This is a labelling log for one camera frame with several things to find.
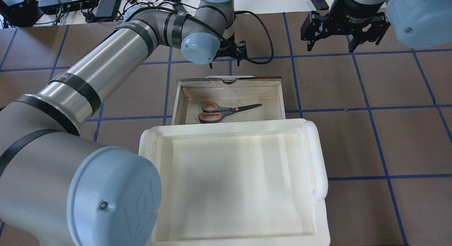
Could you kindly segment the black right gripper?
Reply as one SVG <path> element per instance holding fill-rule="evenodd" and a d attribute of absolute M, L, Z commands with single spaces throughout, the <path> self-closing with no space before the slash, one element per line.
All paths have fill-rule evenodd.
<path fill-rule="evenodd" d="M 350 53 L 365 42 L 379 45 L 391 25 L 385 13 L 378 12 L 383 2 L 384 0 L 334 0 L 329 13 L 325 15 L 310 11 L 300 29 L 301 40 L 307 44 L 307 51 L 312 51 L 318 40 L 331 36 L 325 26 L 328 19 L 329 31 L 351 32 Z"/>

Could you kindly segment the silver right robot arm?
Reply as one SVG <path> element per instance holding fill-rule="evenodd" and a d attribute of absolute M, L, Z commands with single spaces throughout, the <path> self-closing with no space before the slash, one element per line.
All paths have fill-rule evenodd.
<path fill-rule="evenodd" d="M 452 39 L 452 0 L 334 0 L 329 12 L 310 11 L 301 40 L 311 51 L 315 42 L 351 35 L 348 50 L 365 42 L 379 45 L 389 27 L 408 48 L 431 48 Z"/>

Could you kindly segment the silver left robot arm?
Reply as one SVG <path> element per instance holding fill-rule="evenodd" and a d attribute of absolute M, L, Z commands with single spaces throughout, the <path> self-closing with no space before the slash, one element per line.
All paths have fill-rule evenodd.
<path fill-rule="evenodd" d="M 145 245 L 162 199 L 156 167 L 79 128 L 159 45 L 207 65 L 233 22 L 234 0 L 200 0 L 193 16 L 140 7 L 39 93 L 1 110 L 1 220 L 41 246 Z"/>

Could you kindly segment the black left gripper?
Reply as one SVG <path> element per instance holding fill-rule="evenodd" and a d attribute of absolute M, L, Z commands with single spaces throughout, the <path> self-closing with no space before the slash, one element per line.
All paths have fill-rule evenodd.
<path fill-rule="evenodd" d="M 220 41 L 220 47 L 216 53 L 216 56 L 214 57 L 214 60 L 223 57 L 236 59 L 237 66 L 239 66 L 240 61 L 248 57 L 246 41 L 242 40 L 238 44 L 236 44 L 235 36 L 231 36 L 227 40 Z"/>

